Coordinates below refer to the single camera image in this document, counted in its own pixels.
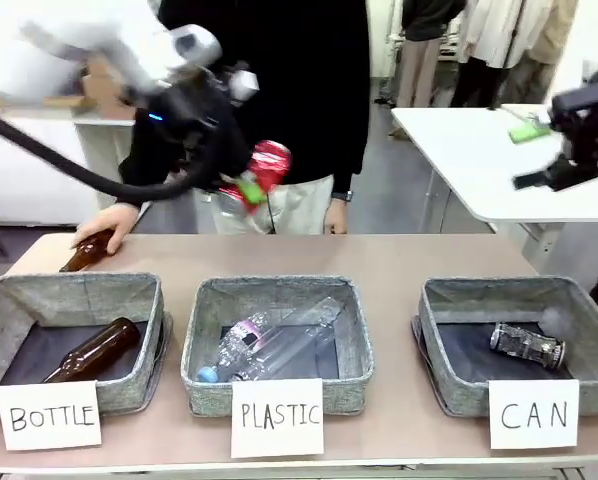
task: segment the wristwatch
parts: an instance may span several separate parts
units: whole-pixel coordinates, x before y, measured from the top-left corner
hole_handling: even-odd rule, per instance
[[[352,202],[353,192],[352,190],[348,190],[347,192],[332,192],[332,195],[330,196],[337,200],[343,200],[346,203],[350,203]]]

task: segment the red can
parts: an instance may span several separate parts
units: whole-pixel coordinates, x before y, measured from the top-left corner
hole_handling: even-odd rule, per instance
[[[221,209],[231,215],[252,214],[266,202],[268,193],[281,184],[290,170],[290,161],[290,150],[282,144],[270,140],[259,142],[252,152],[248,170],[234,185],[219,190]]]

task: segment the beige pants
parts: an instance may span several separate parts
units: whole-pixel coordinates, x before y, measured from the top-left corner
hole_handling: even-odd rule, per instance
[[[298,185],[280,185],[270,193],[270,209],[278,234],[320,235],[330,205],[332,176]],[[222,234],[270,233],[272,222],[267,205],[245,219],[226,215],[212,202],[217,232]]]
[[[424,42],[404,42],[397,107],[430,106],[440,46],[441,38]]]
[[[537,62],[524,53],[510,70],[501,103],[543,103],[554,73],[554,65]]]

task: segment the hand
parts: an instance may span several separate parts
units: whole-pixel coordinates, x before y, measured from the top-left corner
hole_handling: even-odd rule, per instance
[[[463,49],[463,53],[466,57],[472,57],[472,54],[475,53],[476,44],[474,43],[466,43],[466,46]]]
[[[323,222],[324,233],[342,235],[348,233],[348,203],[338,198],[330,200]]]
[[[114,255],[126,235],[130,233],[132,227],[137,223],[139,209],[134,205],[127,203],[117,203],[100,211],[95,218],[77,228],[77,233],[72,239],[72,247],[77,246],[79,242],[85,240],[90,235],[99,233],[103,230],[114,230],[115,233],[108,242],[108,254]]]

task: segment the white table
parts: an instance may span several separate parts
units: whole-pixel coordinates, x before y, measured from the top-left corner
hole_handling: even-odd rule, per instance
[[[447,205],[452,191],[483,222],[522,225],[533,239],[524,255],[540,269],[565,223],[598,222],[598,178],[561,192],[513,188],[515,175],[554,160],[560,135],[514,145],[508,130],[521,120],[504,110],[410,108],[393,115],[432,166],[421,233],[441,233],[431,212],[436,204]]]

